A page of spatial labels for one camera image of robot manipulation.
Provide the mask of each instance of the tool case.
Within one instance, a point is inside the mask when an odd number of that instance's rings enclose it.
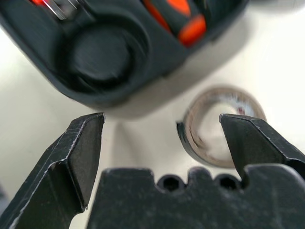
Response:
[[[249,0],[203,1],[207,32],[191,46],[164,29],[141,0],[82,0],[67,20],[31,0],[2,0],[0,22],[61,93],[89,106],[110,106],[218,37]]]

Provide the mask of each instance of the white table surface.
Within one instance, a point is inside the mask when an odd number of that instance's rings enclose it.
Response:
[[[305,111],[304,24],[305,0],[253,0],[224,36],[170,77],[141,89],[119,107],[103,109],[97,180],[106,167],[149,167],[156,179],[174,173],[186,180],[187,170],[200,164],[184,151],[175,122],[198,93],[218,84],[252,94],[268,123],[305,152],[305,124],[299,118]],[[70,121],[96,111],[53,88],[3,30],[0,50],[0,184],[12,199]],[[236,175],[234,170],[207,168],[213,176]],[[88,212],[76,216],[71,228],[84,229]]]

